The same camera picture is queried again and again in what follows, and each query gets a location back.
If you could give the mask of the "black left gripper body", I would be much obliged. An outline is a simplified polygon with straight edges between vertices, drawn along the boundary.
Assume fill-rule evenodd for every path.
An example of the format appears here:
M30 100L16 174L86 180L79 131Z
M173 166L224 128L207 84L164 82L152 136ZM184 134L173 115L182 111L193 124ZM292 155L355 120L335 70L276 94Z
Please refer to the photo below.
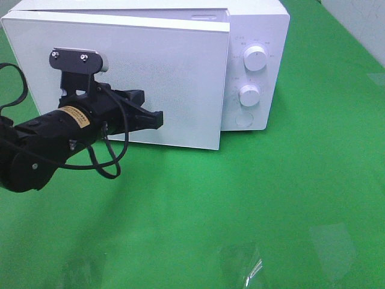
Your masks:
M111 86L95 81L93 74L62 72L61 88L67 95L60 98L60 108L76 108L96 126L105 122L108 135L131 130L133 107L118 108Z

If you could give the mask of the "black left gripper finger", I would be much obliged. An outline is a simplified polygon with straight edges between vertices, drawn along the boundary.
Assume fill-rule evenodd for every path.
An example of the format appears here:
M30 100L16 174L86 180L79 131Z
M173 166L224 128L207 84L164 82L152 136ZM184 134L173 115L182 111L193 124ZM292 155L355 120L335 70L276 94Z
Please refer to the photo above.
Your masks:
M141 108L145 102L144 90L112 90L118 108L130 107Z
M148 111L142 107L133 108L132 129L159 129L164 124L163 111Z

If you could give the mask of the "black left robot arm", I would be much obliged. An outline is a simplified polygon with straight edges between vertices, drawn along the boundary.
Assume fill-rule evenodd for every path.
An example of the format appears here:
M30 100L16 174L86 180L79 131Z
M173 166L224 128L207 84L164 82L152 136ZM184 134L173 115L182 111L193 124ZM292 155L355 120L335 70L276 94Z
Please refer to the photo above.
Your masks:
M67 95L56 110L14 125L1 116L1 187L22 193L42 189L58 168L121 174L108 136L158 129L162 111L147 111L142 90L113 90L93 75L64 72Z

